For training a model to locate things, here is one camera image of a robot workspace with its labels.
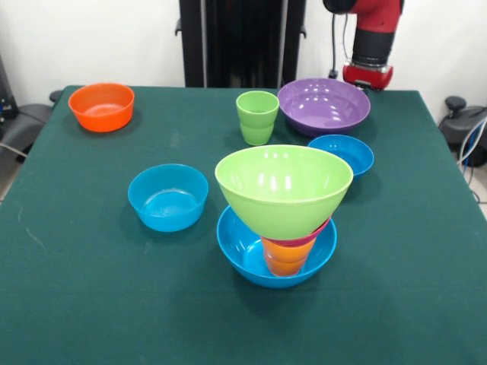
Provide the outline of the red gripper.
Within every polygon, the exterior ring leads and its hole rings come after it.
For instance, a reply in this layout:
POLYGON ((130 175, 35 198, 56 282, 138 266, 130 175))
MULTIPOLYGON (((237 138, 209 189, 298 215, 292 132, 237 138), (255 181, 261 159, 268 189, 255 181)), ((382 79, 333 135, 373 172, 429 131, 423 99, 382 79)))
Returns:
POLYGON ((357 87, 384 90, 393 77, 393 66, 369 68, 354 63, 345 63, 342 69, 344 82, 357 87))

